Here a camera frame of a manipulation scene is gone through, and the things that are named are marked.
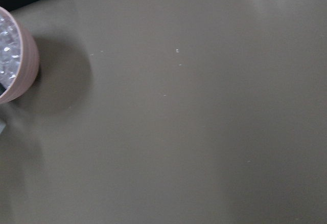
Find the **pink bowl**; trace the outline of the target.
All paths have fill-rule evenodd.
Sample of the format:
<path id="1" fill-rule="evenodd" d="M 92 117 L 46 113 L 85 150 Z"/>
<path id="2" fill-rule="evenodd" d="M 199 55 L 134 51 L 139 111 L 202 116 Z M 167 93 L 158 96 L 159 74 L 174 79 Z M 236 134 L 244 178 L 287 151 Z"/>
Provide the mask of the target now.
<path id="1" fill-rule="evenodd" d="M 1 8 L 1 104 L 20 97 L 32 86 L 39 65 L 32 34 Z"/>

